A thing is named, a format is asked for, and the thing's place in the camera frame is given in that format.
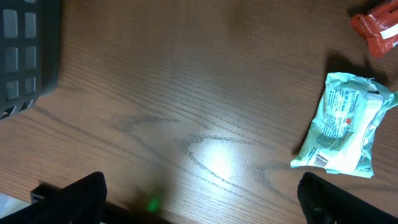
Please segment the orange snack bar wrapper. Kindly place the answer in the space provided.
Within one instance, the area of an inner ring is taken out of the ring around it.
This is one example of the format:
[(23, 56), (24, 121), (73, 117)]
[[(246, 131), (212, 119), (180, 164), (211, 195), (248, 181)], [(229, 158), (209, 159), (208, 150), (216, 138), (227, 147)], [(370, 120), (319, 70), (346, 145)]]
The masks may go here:
[(397, 0), (383, 1), (367, 14), (351, 18), (353, 29), (366, 40), (370, 54), (383, 57), (397, 46)]

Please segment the mint green wipes packet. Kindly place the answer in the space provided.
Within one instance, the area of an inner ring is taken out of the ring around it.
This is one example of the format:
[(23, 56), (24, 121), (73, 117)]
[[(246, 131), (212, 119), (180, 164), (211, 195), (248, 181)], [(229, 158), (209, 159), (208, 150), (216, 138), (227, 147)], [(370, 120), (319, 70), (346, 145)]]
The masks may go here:
[(317, 112), (291, 167), (320, 167), (329, 174), (371, 178), (375, 132), (395, 106), (397, 93), (372, 78), (328, 73)]

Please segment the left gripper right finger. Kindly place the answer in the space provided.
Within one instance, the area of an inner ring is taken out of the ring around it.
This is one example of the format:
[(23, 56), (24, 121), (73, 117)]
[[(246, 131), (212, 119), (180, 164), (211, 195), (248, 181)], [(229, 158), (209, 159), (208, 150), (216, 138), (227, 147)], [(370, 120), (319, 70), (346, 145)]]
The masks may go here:
[(311, 172), (300, 180), (297, 197), (308, 224), (397, 224), (396, 217)]

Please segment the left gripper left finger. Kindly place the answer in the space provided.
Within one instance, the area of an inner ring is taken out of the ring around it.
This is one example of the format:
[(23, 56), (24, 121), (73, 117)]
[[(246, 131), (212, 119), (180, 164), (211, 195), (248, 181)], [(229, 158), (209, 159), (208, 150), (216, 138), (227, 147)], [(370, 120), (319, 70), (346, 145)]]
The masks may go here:
[(107, 196), (102, 172), (94, 172), (49, 197), (1, 218), (1, 224), (99, 224)]

